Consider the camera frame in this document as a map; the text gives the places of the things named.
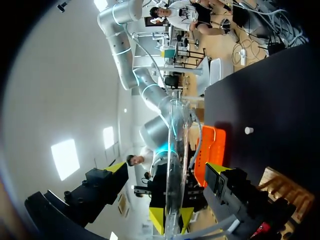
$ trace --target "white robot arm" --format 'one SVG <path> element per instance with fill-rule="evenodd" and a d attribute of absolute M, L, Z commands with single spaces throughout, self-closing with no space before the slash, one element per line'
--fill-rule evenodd
<path fill-rule="evenodd" d="M 172 97 L 153 81 L 147 68 L 133 71 L 133 56 L 125 25 L 141 18 L 142 4 L 143 0 L 129 0 L 109 6 L 98 15 L 97 21 L 109 42 L 122 86 L 126 90 L 138 88 L 145 104 L 159 115 L 140 129 L 145 144 L 155 151 L 168 141 Z"/>

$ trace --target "clear plastic tube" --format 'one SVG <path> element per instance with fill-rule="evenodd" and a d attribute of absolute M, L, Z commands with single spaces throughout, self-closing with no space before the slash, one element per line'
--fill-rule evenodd
<path fill-rule="evenodd" d="M 180 232 L 178 222 L 185 193 L 190 124 L 189 101 L 172 99 L 168 135 L 165 239 L 172 239 Z"/>

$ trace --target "fluorescent light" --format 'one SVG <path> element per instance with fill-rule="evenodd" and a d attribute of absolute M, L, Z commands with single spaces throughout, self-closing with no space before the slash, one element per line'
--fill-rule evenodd
<path fill-rule="evenodd" d="M 113 231 L 111 232 L 110 240 L 118 240 L 117 235 Z"/>
<path fill-rule="evenodd" d="M 108 6 L 107 0 L 93 0 L 93 2 L 99 12 L 102 12 Z"/>
<path fill-rule="evenodd" d="M 108 149 L 115 144 L 114 128 L 112 126 L 103 129 L 104 148 Z"/>
<path fill-rule="evenodd" d="M 73 139 L 52 145 L 51 151 L 61 181 L 80 168 L 76 144 Z"/>

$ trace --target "white bin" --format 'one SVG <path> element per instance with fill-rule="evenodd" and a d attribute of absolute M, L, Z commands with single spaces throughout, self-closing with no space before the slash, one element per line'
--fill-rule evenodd
<path fill-rule="evenodd" d="M 213 59 L 210 63 L 210 85 L 233 74 L 234 65 L 221 58 Z"/>

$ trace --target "black table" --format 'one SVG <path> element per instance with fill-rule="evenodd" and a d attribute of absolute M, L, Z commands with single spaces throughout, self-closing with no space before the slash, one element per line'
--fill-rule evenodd
<path fill-rule="evenodd" d="M 319 56 L 308 45 L 281 51 L 211 85 L 204 95 L 204 124 L 226 131 L 224 165 L 243 169 L 254 185 L 269 166 L 314 193 L 314 209 L 320 182 Z M 246 135 L 245 127 L 254 133 Z M 226 210 L 213 208 L 221 221 Z"/>

